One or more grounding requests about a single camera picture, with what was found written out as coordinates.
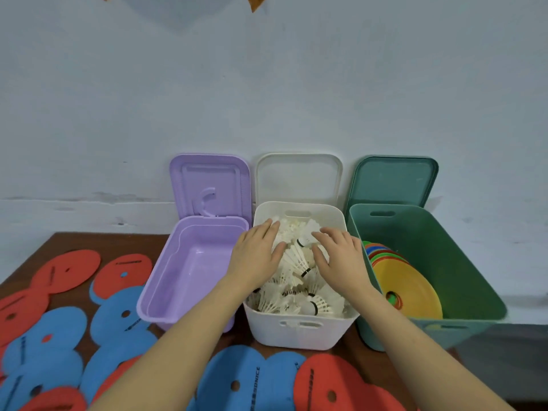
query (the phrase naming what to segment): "purple lid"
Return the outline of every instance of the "purple lid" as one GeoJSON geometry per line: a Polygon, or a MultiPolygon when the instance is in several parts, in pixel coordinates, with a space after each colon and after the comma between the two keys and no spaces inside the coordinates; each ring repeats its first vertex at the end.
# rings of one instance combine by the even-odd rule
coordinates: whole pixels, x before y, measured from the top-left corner
{"type": "Polygon", "coordinates": [[[169,164],[179,218],[239,216],[251,225],[249,166],[225,154],[181,154],[169,164]]]}

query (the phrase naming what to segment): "white lid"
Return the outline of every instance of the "white lid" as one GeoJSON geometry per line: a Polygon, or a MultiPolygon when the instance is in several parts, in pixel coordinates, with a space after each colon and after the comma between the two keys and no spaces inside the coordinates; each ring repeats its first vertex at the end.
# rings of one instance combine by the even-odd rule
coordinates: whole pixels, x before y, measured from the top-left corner
{"type": "Polygon", "coordinates": [[[337,206],[342,165],[332,154],[265,154],[255,170],[257,205],[275,201],[337,206]]]}

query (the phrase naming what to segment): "hand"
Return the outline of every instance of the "hand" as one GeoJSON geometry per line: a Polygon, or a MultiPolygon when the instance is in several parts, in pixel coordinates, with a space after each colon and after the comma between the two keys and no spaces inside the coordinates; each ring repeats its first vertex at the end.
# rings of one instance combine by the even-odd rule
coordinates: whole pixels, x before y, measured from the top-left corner
{"type": "Polygon", "coordinates": [[[318,246],[312,246],[314,260],[323,279],[333,290],[350,303],[360,297],[365,290],[372,289],[363,261],[362,242],[336,228],[321,228],[312,235],[325,247],[329,263],[318,246]]]}
{"type": "Polygon", "coordinates": [[[261,287],[278,269],[285,250],[285,242],[280,242],[272,251],[278,229],[279,221],[269,219],[241,234],[232,249],[226,276],[242,284],[245,295],[261,287]]]}

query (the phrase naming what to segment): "yellow marker disc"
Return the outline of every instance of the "yellow marker disc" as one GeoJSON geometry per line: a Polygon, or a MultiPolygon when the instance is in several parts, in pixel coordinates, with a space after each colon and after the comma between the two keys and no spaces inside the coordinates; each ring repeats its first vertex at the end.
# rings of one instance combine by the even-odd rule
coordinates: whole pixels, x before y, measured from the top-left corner
{"type": "Polygon", "coordinates": [[[375,275],[382,293],[399,299],[399,310],[408,317],[442,319],[442,304],[434,288],[420,272],[401,260],[379,261],[375,275]]]}

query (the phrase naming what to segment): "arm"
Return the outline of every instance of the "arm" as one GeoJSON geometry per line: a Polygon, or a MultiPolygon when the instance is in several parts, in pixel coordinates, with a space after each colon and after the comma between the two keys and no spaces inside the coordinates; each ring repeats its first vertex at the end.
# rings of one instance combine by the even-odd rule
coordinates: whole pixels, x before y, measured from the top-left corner
{"type": "Polygon", "coordinates": [[[322,232],[313,235],[329,263],[312,249],[320,274],[367,320],[422,411],[512,409],[371,285],[358,238],[338,229],[322,232]]]}
{"type": "Polygon", "coordinates": [[[274,274],[285,244],[272,252],[279,222],[243,233],[226,276],[143,355],[90,411],[185,409],[230,317],[274,274]]]}

